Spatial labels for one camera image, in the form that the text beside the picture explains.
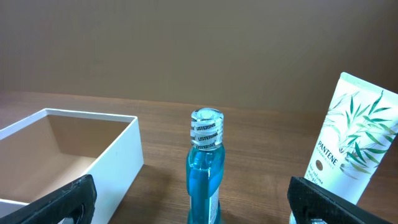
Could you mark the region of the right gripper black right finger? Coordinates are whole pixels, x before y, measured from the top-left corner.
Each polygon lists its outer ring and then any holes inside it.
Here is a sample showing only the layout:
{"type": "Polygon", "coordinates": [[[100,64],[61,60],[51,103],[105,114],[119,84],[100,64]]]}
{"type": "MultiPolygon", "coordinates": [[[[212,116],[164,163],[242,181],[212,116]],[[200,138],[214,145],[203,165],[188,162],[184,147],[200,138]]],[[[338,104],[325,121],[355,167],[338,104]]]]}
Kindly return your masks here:
{"type": "Polygon", "coordinates": [[[296,224],[391,224],[303,178],[292,177],[287,192],[296,224]]]}

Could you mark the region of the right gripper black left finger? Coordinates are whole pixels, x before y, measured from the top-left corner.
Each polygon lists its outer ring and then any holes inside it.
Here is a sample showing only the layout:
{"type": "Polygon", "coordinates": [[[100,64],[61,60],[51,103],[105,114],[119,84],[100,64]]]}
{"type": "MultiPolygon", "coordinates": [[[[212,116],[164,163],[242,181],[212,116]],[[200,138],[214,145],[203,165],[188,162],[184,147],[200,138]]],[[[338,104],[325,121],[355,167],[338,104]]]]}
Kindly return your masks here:
{"type": "Polygon", "coordinates": [[[90,224],[97,191],[93,176],[83,175],[1,218],[1,224],[90,224]]]}

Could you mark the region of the white Pantene tube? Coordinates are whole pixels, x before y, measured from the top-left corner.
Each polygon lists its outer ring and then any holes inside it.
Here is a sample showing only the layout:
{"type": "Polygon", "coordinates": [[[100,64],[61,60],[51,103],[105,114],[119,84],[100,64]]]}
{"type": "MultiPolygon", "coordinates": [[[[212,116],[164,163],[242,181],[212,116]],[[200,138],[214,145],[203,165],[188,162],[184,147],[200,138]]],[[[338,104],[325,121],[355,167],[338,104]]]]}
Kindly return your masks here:
{"type": "Polygon", "coordinates": [[[304,177],[356,204],[397,136],[397,94],[343,72],[304,177]]]}

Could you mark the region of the blue Listerine mouthwash bottle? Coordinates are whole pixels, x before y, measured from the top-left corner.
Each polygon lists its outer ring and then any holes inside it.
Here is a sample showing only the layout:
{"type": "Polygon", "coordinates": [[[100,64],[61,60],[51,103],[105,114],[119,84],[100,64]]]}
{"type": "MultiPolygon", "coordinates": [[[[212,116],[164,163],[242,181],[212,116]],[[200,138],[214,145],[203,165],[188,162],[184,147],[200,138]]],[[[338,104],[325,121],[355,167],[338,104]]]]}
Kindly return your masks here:
{"type": "Polygon", "coordinates": [[[219,200],[224,174],[225,148],[221,111],[202,108],[191,114],[190,142],[186,158],[188,223],[215,224],[221,220],[219,200]]]}

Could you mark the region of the white cardboard box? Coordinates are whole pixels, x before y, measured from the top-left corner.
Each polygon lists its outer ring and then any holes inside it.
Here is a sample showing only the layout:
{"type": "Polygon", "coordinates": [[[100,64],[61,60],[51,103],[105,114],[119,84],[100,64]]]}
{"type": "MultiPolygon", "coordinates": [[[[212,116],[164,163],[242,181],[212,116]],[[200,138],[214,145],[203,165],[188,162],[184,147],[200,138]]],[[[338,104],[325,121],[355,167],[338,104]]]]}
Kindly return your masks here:
{"type": "Polygon", "coordinates": [[[1,129],[1,216],[90,174],[108,223],[143,165],[136,116],[44,108],[1,129]]]}

